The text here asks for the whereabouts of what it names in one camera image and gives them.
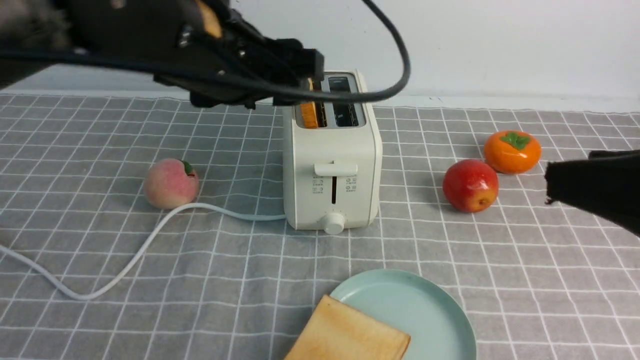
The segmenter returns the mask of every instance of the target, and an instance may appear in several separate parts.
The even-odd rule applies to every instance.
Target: persimmon leaf
[[[514,149],[521,151],[531,141],[529,136],[520,136],[514,131],[509,131],[505,136],[501,136],[500,140],[508,143]]]

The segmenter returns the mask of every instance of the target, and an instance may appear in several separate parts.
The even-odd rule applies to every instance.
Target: red apple
[[[481,160],[461,160],[447,170],[442,190],[454,208],[475,213],[491,206],[498,197],[498,175]]]

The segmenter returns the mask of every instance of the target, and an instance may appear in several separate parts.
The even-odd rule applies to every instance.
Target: peach
[[[187,161],[163,159],[148,170],[143,189],[151,205],[175,209],[198,195],[198,174]]]

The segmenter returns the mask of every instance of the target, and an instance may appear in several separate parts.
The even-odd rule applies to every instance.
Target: white wall
[[[403,95],[640,96],[640,3],[633,0],[376,0],[412,56]],[[328,69],[369,88],[400,75],[391,37],[359,0],[237,0],[271,37],[297,37]],[[14,89],[173,90],[137,74],[53,68]]]

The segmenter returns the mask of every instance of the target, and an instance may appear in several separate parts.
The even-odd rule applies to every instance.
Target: toast
[[[285,360],[400,360],[411,336],[324,295]]]
[[[309,90],[314,89],[314,84],[311,79],[309,79]],[[304,104],[300,104],[300,113],[302,114],[302,121],[307,129],[317,129],[318,128],[318,118],[317,118],[317,109],[315,102],[306,102]]]

